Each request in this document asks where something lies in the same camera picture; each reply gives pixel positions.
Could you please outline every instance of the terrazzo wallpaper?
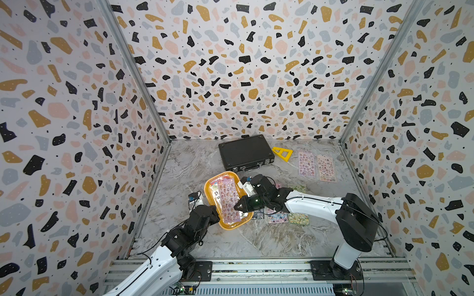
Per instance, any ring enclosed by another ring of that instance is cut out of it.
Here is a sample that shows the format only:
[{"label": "terrazzo wallpaper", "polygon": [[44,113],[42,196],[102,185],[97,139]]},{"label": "terrazzo wallpaper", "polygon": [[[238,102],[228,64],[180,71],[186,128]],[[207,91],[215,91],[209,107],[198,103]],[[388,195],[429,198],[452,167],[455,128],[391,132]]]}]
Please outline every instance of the terrazzo wallpaper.
[{"label": "terrazzo wallpaper", "polygon": [[162,139],[92,1],[0,1],[0,294],[101,295]]},{"label": "terrazzo wallpaper", "polygon": [[172,139],[336,139],[411,0],[109,0]]},{"label": "terrazzo wallpaper", "polygon": [[473,5],[426,1],[345,143],[426,296],[473,295]]}]

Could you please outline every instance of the orange plastic tray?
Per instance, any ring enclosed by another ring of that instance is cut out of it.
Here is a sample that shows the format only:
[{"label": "orange plastic tray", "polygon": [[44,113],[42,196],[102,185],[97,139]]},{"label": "orange plastic tray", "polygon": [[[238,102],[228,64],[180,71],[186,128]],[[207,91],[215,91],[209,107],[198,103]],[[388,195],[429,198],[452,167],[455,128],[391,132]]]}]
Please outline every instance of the orange plastic tray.
[{"label": "orange plastic tray", "polygon": [[219,221],[220,227],[222,227],[222,229],[225,229],[225,230],[234,230],[244,225],[248,221],[250,221],[250,219],[252,219],[252,217],[254,216],[254,212],[242,213],[240,216],[241,221],[239,222],[235,222],[231,224],[224,223],[224,220],[222,219],[222,208],[220,205],[219,189],[217,186],[217,182],[219,180],[224,180],[224,179],[234,179],[237,192],[240,198],[246,195],[245,191],[237,185],[237,183],[240,181],[239,177],[237,176],[237,174],[231,171],[225,171],[207,180],[207,182],[204,184],[204,194],[206,195],[206,198],[209,204],[211,206],[216,206],[217,208],[217,213],[219,214],[219,218],[220,218],[220,221]]}]

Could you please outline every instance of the marble floor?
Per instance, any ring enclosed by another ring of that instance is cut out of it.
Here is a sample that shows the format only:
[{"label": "marble floor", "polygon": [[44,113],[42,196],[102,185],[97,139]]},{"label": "marble floor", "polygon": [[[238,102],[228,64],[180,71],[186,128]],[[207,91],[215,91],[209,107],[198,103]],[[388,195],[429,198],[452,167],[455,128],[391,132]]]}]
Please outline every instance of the marble floor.
[{"label": "marble floor", "polygon": [[[270,147],[294,150],[288,162],[278,156],[272,164],[238,175],[263,174],[284,187],[304,185],[307,193],[328,197],[344,197],[351,192],[359,195],[356,184],[336,142],[267,140]],[[188,194],[203,191],[204,183],[224,171],[218,144],[214,140],[175,140],[166,162],[156,194],[152,200],[145,225],[130,256],[151,247],[163,233],[189,216]],[[298,150],[333,157],[337,183],[298,174]],[[268,224],[266,219],[251,220],[232,231],[217,224],[209,228],[204,244],[191,253],[196,258],[250,257],[332,257],[343,240],[338,226],[322,218],[310,216],[310,225],[290,223]],[[389,256],[385,242],[376,242],[370,253],[363,256]]]}]

